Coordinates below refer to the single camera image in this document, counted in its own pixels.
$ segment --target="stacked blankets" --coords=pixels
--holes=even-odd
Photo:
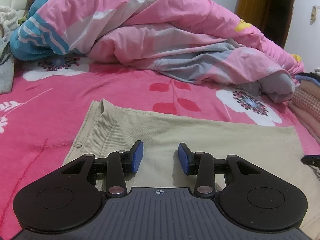
[[[320,144],[320,72],[299,73],[296,79],[301,85],[289,107]]]

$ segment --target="pink comforter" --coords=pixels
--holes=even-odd
[[[269,126],[294,125],[305,154],[319,145],[286,104],[253,98],[213,83],[192,85],[151,70],[60,58],[17,72],[13,90],[0,95],[0,236],[20,226],[12,210],[25,185],[61,166],[92,100],[194,118]]]
[[[36,0],[28,17],[10,38],[23,61],[76,52],[191,83],[259,81],[274,102],[291,99],[291,76],[304,70],[300,59],[210,0]]]

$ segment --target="checkered fabric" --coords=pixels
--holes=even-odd
[[[308,92],[300,87],[296,88],[292,102],[295,106],[307,111],[314,118],[320,121],[320,100],[310,95]]]

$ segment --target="yellow flower pattern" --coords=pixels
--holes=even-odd
[[[297,55],[297,54],[291,54],[291,55],[294,57],[294,59],[295,59],[296,61],[298,61],[298,63],[301,62],[302,58],[301,58],[299,55]]]
[[[246,23],[243,19],[240,20],[238,26],[235,28],[236,32],[243,31],[245,28],[250,28],[252,24]]]

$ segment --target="crosshair mark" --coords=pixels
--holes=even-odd
[[[158,195],[161,195],[161,194],[164,194],[166,192],[163,191],[162,189],[158,189],[157,191],[154,191],[154,193],[157,193]]]

